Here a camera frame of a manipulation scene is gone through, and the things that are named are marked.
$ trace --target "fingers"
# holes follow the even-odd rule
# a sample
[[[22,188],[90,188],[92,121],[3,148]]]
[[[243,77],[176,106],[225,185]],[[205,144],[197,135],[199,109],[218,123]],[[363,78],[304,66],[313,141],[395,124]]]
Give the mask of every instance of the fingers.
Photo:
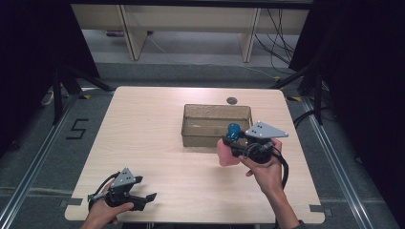
[[[273,143],[273,147],[276,149],[274,150],[274,153],[278,155],[281,154],[281,148],[283,143],[275,138],[271,139],[271,143]]]
[[[250,177],[250,176],[252,176],[252,175],[253,175],[253,172],[252,172],[251,170],[247,171],[247,173],[246,173],[246,176],[247,176],[247,177]]]
[[[131,210],[134,207],[133,202],[126,202],[124,204],[119,205],[118,207],[115,207],[115,210],[117,211],[116,215],[120,213],[124,213],[126,211]]]

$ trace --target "black cable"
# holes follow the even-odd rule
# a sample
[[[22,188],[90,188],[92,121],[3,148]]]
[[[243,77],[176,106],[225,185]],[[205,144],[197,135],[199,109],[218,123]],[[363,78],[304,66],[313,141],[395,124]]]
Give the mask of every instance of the black cable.
[[[105,186],[105,184],[106,184],[110,179],[112,179],[112,178],[117,178],[119,174],[120,174],[120,172],[117,172],[117,173],[115,173],[115,174],[109,176],[108,178],[106,178],[106,179],[104,180],[104,182],[102,182],[101,185],[98,187],[98,189],[96,190],[96,192],[94,193],[94,195],[97,195],[97,194],[100,192],[100,190]]]
[[[329,108],[330,108],[329,106],[322,107],[322,108],[321,108],[321,111],[322,111],[322,110],[329,109]],[[305,113],[301,114],[301,115],[298,116],[297,118],[295,118],[295,120],[293,121],[294,126],[295,126],[295,129],[298,128],[298,125],[301,123],[302,120],[304,120],[306,117],[308,117],[308,116],[310,116],[310,115],[314,115],[314,114],[315,114],[315,111],[314,111],[314,110],[310,110],[310,111],[308,111],[308,112],[305,112]]]
[[[255,37],[257,39],[257,41],[259,42],[259,44],[263,47],[263,49],[267,52],[270,52],[272,55],[276,56],[277,58],[279,58],[280,60],[282,60],[284,63],[289,64],[289,61],[287,61],[285,58],[283,58],[283,56],[277,54],[276,52],[274,52],[273,50],[269,49],[265,44],[262,43],[262,41],[259,39],[259,37],[257,36],[257,34],[255,34]]]
[[[284,39],[284,35],[283,35],[283,24],[282,24],[283,10],[279,9],[279,26],[278,26],[278,27],[277,27],[277,25],[276,25],[276,23],[275,23],[275,21],[274,21],[272,15],[271,15],[271,12],[270,12],[269,9],[267,9],[267,13],[268,13],[268,15],[270,16],[271,22],[273,23],[273,26],[274,26],[274,28],[275,28],[276,31],[277,31],[276,35],[279,35],[279,36],[280,36],[280,39],[283,41],[284,49],[287,50],[287,49],[288,49],[287,47],[289,47],[290,49],[292,49],[292,51],[295,51],[295,49],[292,48],[291,45],[289,45],[289,44],[286,42],[286,40]]]

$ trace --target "floor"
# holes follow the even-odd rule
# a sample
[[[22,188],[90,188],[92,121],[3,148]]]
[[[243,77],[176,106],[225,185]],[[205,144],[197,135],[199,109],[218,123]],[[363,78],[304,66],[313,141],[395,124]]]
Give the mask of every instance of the floor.
[[[255,40],[252,57],[249,63],[242,61],[240,52],[239,41],[236,34],[231,33],[213,33],[213,32],[161,32],[154,31],[148,36],[145,46],[138,61],[132,61],[129,58],[128,49],[126,47],[125,39],[123,37],[111,37],[106,35],[106,31],[83,31],[86,37],[92,56],[96,63],[102,64],[127,64],[127,66],[141,66],[141,65],[190,65],[190,66],[228,66],[241,68],[241,70],[253,71],[257,74],[268,76],[268,73],[259,71],[263,67],[272,67],[276,71],[287,71],[288,64],[282,61],[269,52]],[[287,51],[282,43],[280,47],[274,46],[270,38],[275,39],[274,35],[268,37],[265,34],[259,34],[259,39],[276,54],[288,60]],[[285,36],[287,43],[291,46],[289,49],[295,47],[298,36]],[[69,99],[66,98],[66,104],[69,105]],[[98,112],[98,109],[105,111],[108,107],[109,99],[111,96],[95,96],[93,103],[90,107],[86,104],[85,100],[77,100],[75,105],[71,108],[74,110],[75,117],[91,115],[96,118],[94,126],[99,126],[102,121],[103,113]],[[310,98],[303,98],[302,103],[289,102],[288,107],[291,113],[298,117],[305,111],[311,109]],[[297,128],[297,133],[300,136],[303,148],[312,149],[306,152],[309,168],[313,176],[317,192],[319,193],[320,200],[324,206],[324,211],[327,216],[327,221],[321,225],[309,225],[309,228],[399,228],[395,223],[390,211],[384,203],[384,200],[379,196],[378,191],[373,187],[373,183],[364,172],[361,165],[353,160],[355,153],[352,151],[348,140],[338,127],[338,123],[333,120],[333,114],[325,113],[323,117],[326,120],[324,126],[319,126],[316,121],[311,117],[300,124]],[[45,120],[52,118],[52,109],[45,109],[38,114],[38,118],[33,119],[32,128],[37,131],[35,133],[27,132],[25,138],[39,137],[46,138],[48,130],[51,128],[50,124]],[[75,119],[68,120],[67,127],[73,125]],[[60,130],[53,130],[59,135]],[[66,137],[69,132],[63,133],[60,138]],[[88,138],[92,139],[96,136],[96,130],[89,130],[87,133]],[[10,154],[7,159],[21,160],[24,163],[18,164],[17,167],[6,165],[5,159],[0,160],[1,173],[0,183],[0,206],[5,206],[7,199],[12,194],[14,188],[19,185],[19,181],[26,172],[25,168],[30,167],[31,161],[35,160],[34,149],[40,149],[42,142],[29,141],[30,144],[25,144],[23,150],[32,151],[32,157],[19,154]],[[49,142],[54,151],[65,152],[66,150],[56,142]],[[66,171],[74,176],[78,176],[80,171],[70,169],[71,164],[76,167],[82,166],[86,159],[86,155],[81,155],[78,149],[90,149],[91,144],[77,143],[72,145],[66,156],[58,154],[49,155],[45,162],[44,168],[38,171],[38,178],[33,181],[33,187],[42,187],[43,183],[49,183],[55,177],[60,177],[60,182],[53,184],[51,189],[30,189],[30,202],[25,201],[21,207],[20,213],[15,217],[15,222],[11,228],[43,228],[49,227],[47,221],[58,223],[55,218],[63,216],[64,206],[66,202],[60,201],[60,198],[69,197],[75,187],[75,180],[68,179]],[[43,214],[41,211],[33,211],[35,206],[42,206],[44,209]],[[59,228],[72,228],[78,227],[80,222],[73,222],[65,226],[58,226]],[[261,228],[268,228],[268,225],[262,225]]]

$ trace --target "transparent bin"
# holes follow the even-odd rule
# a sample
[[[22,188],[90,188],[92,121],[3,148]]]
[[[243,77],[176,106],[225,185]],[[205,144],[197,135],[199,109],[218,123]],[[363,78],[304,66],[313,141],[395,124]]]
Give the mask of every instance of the transparent bin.
[[[184,147],[216,147],[227,126],[237,123],[242,130],[252,125],[250,107],[233,105],[185,104],[182,119]]]

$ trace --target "hand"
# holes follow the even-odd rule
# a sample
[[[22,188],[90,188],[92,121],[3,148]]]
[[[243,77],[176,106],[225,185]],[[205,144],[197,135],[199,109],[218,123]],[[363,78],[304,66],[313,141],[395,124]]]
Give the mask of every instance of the hand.
[[[273,153],[281,154],[282,143],[277,139],[271,139]],[[254,175],[262,192],[266,195],[271,208],[276,215],[276,218],[281,228],[294,228],[300,224],[294,211],[288,203],[286,194],[282,185],[282,164],[273,156],[271,160],[265,164],[258,164],[249,158],[239,156],[241,162],[249,168],[246,176]]]
[[[271,139],[273,143],[274,154],[280,155],[282,152],[282,142],[277,139]],[[241,162],[250,170],[247,171],[246,176],[255,176],[262,192],[267,195],[279,193],[283,191],[282,187],[282,164],[273,156],[271,160],[265,164],[258,164],[249,158],[239,156]]]
[[[107,191],[113,181],[107,184],[102,192]],[[118,207],[110,207],[105,198],[97,200],[92,209],[90,209],[89,215],[84,221],[81,229],[100,229],[107,225],[109,222],[113,222],[114,225],[118,224],[117,215],[123,212],[129,211],[134,207],[134,203],[127,202]]]

